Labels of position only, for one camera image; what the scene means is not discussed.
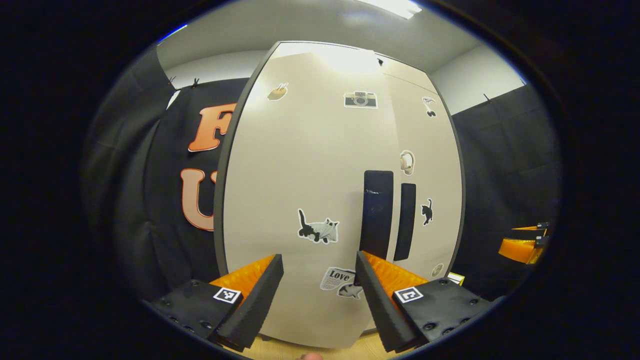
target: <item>orange object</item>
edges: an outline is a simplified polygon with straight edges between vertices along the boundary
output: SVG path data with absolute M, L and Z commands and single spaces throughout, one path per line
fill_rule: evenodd
M 363 251 L 363 253 L 376 273 L 376 277 L 378 277 L 382 288 L 385 290 L 385 293 L 387 293 L 387 296 L 389 296 L 389 299 L 396 308 L 397 305 L 393 300 L 394 291 L 411 288 L 412 286 L 418 286 L 429 282 L 426 279 L 401 268 L 400 266 L 379 258 L 378 256 L 372 255 L 366 251 Z
M 223 277 L 219 277 L 209 284 L 242 292 L 243 300 L 242 302 L 240 302 L 240 305 L 238 305 L 242 306 L 243 302 L 246 300 L 247 296 L 249 296 L 249 294 L 253 290 L 253 287 L 258 282 L 274 257 L 275 255 L 271 255 L 264 259 L 258 260 L 254 263 L 239 268 L 232 273 L 224 275 Z
M 516 240 L 504 238 L 498 254 L 521 263 L 528 263 L 533 254 L 536 240 Z
M 512 230 L 538 230 L 538 227 L 516 227 Z M 545 229 L 543 236 L 547 235 L 547 230 L 548 229 Z M 500 250 L 498 250 L 498 254 L 521 263 L 535 264 L 538 261 L 540 254 L 542 254 L 542 248 L 535 249 L 535 244 L 536 240 L 504 238 L 502 239 L 502 245 L 500 246 Z
M 538 230 L 537 226 L 527 226 L 527 227 L 514 227 L 511 230 Z

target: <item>white wall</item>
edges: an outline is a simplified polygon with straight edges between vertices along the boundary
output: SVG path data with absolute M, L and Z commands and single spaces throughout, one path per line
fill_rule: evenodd
M 485 45 L 462 54 L 429 77 L 438 87 L 451 115 L 469 109 L 527 82 L 500 55 Z

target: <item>white cabinet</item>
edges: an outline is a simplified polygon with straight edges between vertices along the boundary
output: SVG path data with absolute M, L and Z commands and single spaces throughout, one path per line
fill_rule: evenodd
M 282 254 L 284 275 L 260 330 L 266 336 L 343 348 L 374 326 L 364 292 L 340 292 L 353 282 L 366 170 L 394 172 L 387 260 L 394 257 L 401 183 L 411 182 L 417 206 L 433 199 L 433 223 L 422 226 L 416 210 L 412 249 L 399 265 L 430 278 L 440 263 L 444 276 L 451 261 L 461 213 L 451 123 L 423 72 L 391 59 L 381 66 L 379 58 L 339 45 L 280 43 L 236 109 L 216 232 L 223 231 L 229 272 Z M 428 117 L 424 96 L 434 99 L 436 117 Z M 400 169 L 405 149 L 416 159 L 411 176 Z M 330 268 L 341 270 L 323 289 Z

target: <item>black cat sticker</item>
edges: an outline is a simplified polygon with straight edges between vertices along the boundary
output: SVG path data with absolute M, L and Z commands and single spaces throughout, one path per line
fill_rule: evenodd
M 427 226 L 428 223 L 433 221 L 433 210 L 431 209 L 431 199 L 428 199 L 428 200 L 429 200 L 429 206 L 421 205 L 422 214 L 425 216 L 424 223 L 422 224 L 422 226 Z
M 305 213 L 302 209 L 298 209 L 298 216 L 300 218 L 300 230 L 298 230 L 298 237 L 308 239 L 314 243 L 337 243 L 338 242 L 338 225 L 339 221 L 332 221 L 330 218 L 326 218 L 324 222 L 312 222 L 307 224 L 305 220 Z

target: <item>hand sticker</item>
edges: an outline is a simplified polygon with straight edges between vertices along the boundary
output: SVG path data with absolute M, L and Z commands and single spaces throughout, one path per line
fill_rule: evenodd
M 282 97 L 287 93 L 287 85 L 289 83 L 282 83 L 277 88 L 273 89 L 271 93 L 267 96 L 267 100 L 269 101 L 278 101 L 282 99 Z

